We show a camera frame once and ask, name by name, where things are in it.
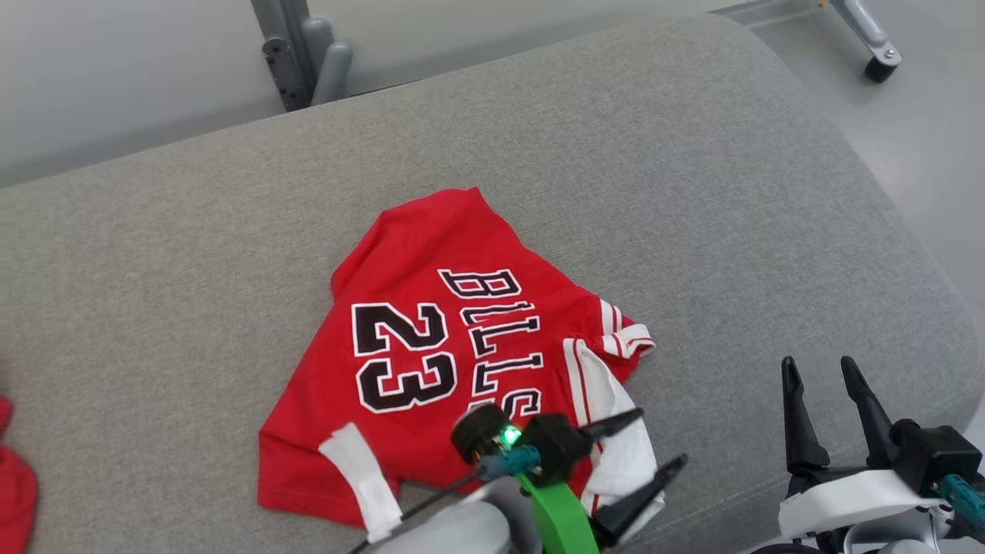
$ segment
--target metal frame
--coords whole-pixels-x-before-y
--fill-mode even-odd
[[[888,33],[872,13],[868,0],[830,0],[830,2],[841,19],[872,52],[872,59],[865,71],[866,75],[877,83],[887,79],[903,58],[889,42]],[[776,21],[809,13],[808,10],[811,9],[806,6],[806,2],[804,2],[805,6],[801,6],[800,2],[794,4],[795,2],[791,0],[750,0],[712,13],[728,17],[748,27],[763,23],[756,19],[760,17],[758,15],[760,13],[769,14],[768,19]]]
[[[876,21],[866,0],[831,0],[831,5],[855,35],[869,47],[875,60],[887,67],[895,68],[899,65],[902,56],[889,43],[889,35]]]
[[[311,17],[305,0],[250,0],[263,51],[287,111],[346,96],[353,49],[336,41],[325,18]]]

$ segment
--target gray fabric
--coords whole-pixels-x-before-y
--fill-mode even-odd
[[[256,506],[256,432],[376,214],[473,185],[657,341],[628,389],[691,465],[627,551],[776,532],[785,355],[836,462],[864,458],[842,354],[893,418],[981,397],[961,301],[779,60],[717,17],[621,28],[0,191],[35,549],[358,542]]]

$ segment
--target caster wheel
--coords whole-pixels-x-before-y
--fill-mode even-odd
[[[881,83],[892,75],[892,72],[896,70],[896,67],[896,65],[885,65],[879,61],[879,58],[873,56],[872,59],[869,60],[869,65],[865,68],[865,76],[872,79],[876,83]]]

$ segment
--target gray floor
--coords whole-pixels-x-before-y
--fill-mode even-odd
[[[985,345],[985,22],[981,0],[869,0],[903,55],[863,77],[869,51],[816,0],[736,14],[790,67],[879,179],[975,316]],[[985,450],[985,404],[965,434]],[[975,542],[946,554],[982,554]]]

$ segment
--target cable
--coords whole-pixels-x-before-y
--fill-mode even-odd
[[[453,493],[453,492],[457,491],[458,489],[464,487],[465,485],[469,484],[469,481],[471,481],[471,480],[479,477],[484,471],[485,471],[485,469],[483,467],[478,467],[474,471],[472,471],[472,473],[469,473],[468,475],[466,475],[465,477],[462,477],[461,479],[455,481],[451,485],[448,485],[447,487],[445,487],[445,488],[437,491],[436,493],[430,495],[429,497],[425,498],[420,504],[418,504],[418,505],[414,506],[413,508],[407,510],[402,516],[400,516],[400,521],[406,521],[406,520],[408,520],[408,519],[416,516],[417,514],[419,514],[422,511],[426,510],[427,507],[431,506],[435,502],[441,500],[442,498],[450,495],[451,493]],[[363,542],[357,544],[356,545],[356,548],[353,548],[352,550],[349,551],[349,554],[357,554],[359,552],[363,552],[363,550],[365,550],[365,548],[367,546],[369,546],[368,539],[366,539]]]
[[[444,498],[444,497],[450,495],[451,493],[457,491],[458,489],[464,487],[465,485],[467,485],[469,483],[469,481],[475,479],[481,473],[482,473],[482,470],[481,469],[476,469],[472,473],[469,473],[468,475],[466,475],[465,477],[462,477],[461,479],[455,481],[451,485],[449,485],[449,486],[441,489],[440,491],[438,491],[438,492],[430,495],[429,497],[425,498],[423,502],[421,502],[420,504],[418,504],[418,505],[414,506],[413,508],[407,510],[407,512],[405,514],[403,514],[402,516],[400,516],[400,521],[406,521],[406,520],[408,520],[408,519],[416,516],[421,511],[423,511],[424,509],[426,509],[428,506],[434,504],[435,502],[441,500],[442,498]]]

